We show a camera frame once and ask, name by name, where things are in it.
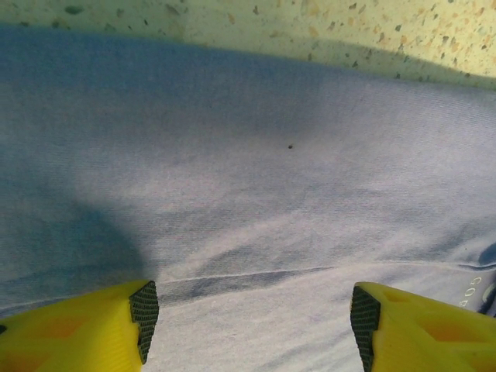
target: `light blue fabric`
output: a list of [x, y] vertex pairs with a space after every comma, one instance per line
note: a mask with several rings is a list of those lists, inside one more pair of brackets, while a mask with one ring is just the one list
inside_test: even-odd
[[0, 130], [0, 315], [154, 279], [145, 371], [358, 371], [356, 281], [491, 305], [494, 92], [4, 26]]

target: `speckled floor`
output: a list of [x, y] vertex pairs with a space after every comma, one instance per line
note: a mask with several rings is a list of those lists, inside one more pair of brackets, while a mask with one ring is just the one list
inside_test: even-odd
[[496, 0], [0, 0], [0, 21], [496, 89]]

